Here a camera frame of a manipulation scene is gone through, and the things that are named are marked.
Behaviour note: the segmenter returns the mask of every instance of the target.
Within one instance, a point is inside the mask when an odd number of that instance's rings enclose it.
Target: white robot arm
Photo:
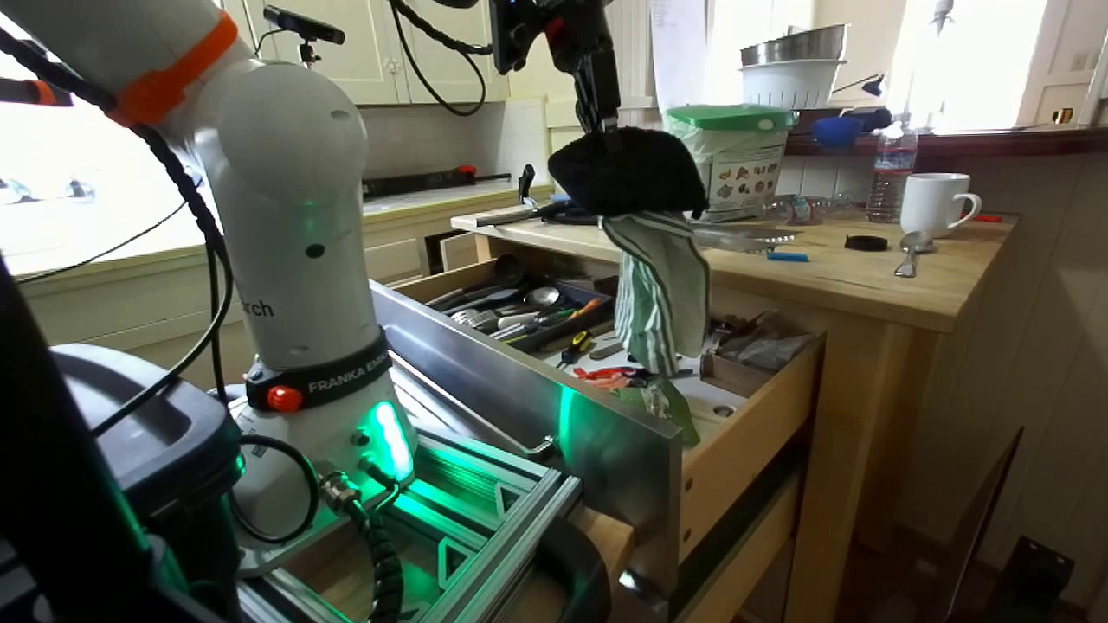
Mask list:
[[[395,404],[362,275],[367,131],[341,90],[301,65],[255,62],[204,0],[0,0],[0,12],[204,169],[255,342],[248,404],[236,404],[242,433],[348,475],[369,453],[386,477],[408,477],[415,437]],[[236,488],[247,518],[286,533],[303,508],[301,475],[285,458],[247,458]]]

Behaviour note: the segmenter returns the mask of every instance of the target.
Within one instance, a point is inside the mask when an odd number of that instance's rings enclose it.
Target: wooden countertop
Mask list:
[[[453,228],[481,231],[519,247],[572,254],[586,259],[620,259],[620,248],[588,227],[543,227],[535,217],[517,227],[473,227],[473,217],[453,217]],[[851,312],[915,330],[949,334],[970,306],[975,285],[987,277],[1013,222],[972,222],[937,238],[937,248],[922,257],[918,277],[892,277],[900,262],[900,228],[863,217],[787,227],[797,231],[787,254],[806,254],[809,262],[771,262],[758,254],[704,248],[715,275],[725,275],[725,289],[749,289],[752,295],[771,295],[814,310]],[[846,248],[846,237],[882,237],[885,254]]]

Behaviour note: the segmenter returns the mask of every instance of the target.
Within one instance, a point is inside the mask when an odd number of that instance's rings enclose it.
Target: plastic container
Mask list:
[[[665,131],[685,142],[712,222],[754,217],[771,206],[792,116],[783,107],[671,107]]]
[[[900,200],[915,169],[922,138],[900,120],[876,137],[867,222],[900,222]]]
[[[826,107],[839,58],[797,58],[739,70],[739,101],[766,107]]]
[[[739,101],[766,107],[826,107],[846,45],[848,29],[826,23],[739,50]]]

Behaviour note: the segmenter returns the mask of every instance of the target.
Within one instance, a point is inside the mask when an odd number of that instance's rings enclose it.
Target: box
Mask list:
[[[710,222],[758,217],[775,193],[792,116],[783,107],[671,107],[665,131],[685,142]]]

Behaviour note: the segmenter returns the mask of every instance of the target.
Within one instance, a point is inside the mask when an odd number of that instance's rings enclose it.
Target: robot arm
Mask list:
[[[491,58],[498,73],[522,70],[535,36],[545,36],[555,65],[575,75],[580,127],[603,131],[620,111],[603,0],[491,0]]]
[[[251,58],[206,0],[0,0],[0,12],[125,103],[114,117],[156,127],[204,169],[255,342],[248,404],[236,404],[242,433],[348,475],[369,463],[412,477],[415,433],[384,374],[362,275],[360,111],[301,65]],[[597,0],[491,0],[491,33],[502,73],[545,36],[556,70],[577,75],[588,131],[617,116]],[[286,533],[303,485],[285,462],[248,453],[236,494],[251,525]]]

